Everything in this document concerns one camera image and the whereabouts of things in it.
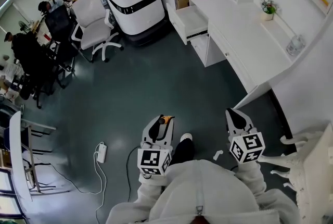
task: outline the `green floor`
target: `green floor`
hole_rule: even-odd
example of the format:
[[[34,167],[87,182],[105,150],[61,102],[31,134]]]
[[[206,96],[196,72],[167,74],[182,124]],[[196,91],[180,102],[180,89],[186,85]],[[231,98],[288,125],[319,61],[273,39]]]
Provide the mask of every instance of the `green floor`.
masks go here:
[[[204,68],[194,49],[185,46],[176,32],[143,48],[126,47],[123,52],[109,48],[110,62],[98,58],[93,64],[81,57],[76,60],[75,75],[66,78],[66,89],[41,101],[27,102],[24,118],[58,128],[50,136],[35,138],[34,147],[52,149],[41,160],[50,161],[84,192],[98,192],[99,178],[94,171],[93,152],[103,141],[108,146],[102,168],[107,175],[105,204],[97,215],[105,223],[111,208],[127,201],[126,159],[140,143],[142,130],[159,114],[175,116],[174,141],[192,133],[197,159],[213,161],[216,151],[223,150],[217,163],[232,168],[236,162],[226,148],[225,109],[235,106],[246,94],[232,67],[223,61]],[[283,131],[275,108],[264,95],[242,108],[264,135],[266,155],[281,154],[279,142]],[[270,175],[271,165],[262,165],[267,186],[280,188],[294,199],[283,179]],[[60,178],[51,167],[38,167],[40,182],[56,184],[60,190],[72,191],[53,196],[38,196],[24,205],[34,224],[95,223],[95,209],[101,195],[80,194]],[[136,197],[138,169],[136,154],[130,159],[129,175]]]

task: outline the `black and white marker cube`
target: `black and white marker cube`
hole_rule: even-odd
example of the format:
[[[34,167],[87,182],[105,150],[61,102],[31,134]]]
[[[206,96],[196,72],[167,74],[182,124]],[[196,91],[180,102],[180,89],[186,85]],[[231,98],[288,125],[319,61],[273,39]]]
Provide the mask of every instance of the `black and white marker cube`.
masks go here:
[[[170,162],[170,150],[139,149],[137,153],[137,167],[145,175],[164,175]]]
[[[240,164],[257,160],[264,150],[261,132],[234,137],[230,147],[231,154]]]

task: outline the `zipper pull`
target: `zipper pull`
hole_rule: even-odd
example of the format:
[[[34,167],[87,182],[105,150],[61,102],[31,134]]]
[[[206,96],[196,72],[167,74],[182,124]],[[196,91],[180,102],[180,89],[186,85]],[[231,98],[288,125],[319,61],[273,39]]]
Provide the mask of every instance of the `zipper pull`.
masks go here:
[[[201,216],[202,215],[202,212],[203,212],[203,206],[197,206],[197,215],[198,216]]]

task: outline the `fan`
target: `fan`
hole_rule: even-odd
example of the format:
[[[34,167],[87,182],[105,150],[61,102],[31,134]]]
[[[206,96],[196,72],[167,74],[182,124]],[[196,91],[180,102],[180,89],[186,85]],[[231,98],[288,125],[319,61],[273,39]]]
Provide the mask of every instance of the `fan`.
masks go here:
[[[27,24],[25,24],[23,21],[19,21],[19,25],[21,27],[20,31],[24,31],[25,33],[28,33],[30,31]]]

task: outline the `fluorescent light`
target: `fluorescent light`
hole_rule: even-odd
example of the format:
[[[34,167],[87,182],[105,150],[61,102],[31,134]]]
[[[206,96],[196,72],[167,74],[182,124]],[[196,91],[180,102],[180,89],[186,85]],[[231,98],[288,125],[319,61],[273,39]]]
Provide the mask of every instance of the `fluorescent light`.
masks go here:
[[[0,10],[3,9],[8,2],[9,2],[9,0],[7,0],[6,2],[4,2],[3,5],[0,7]]]

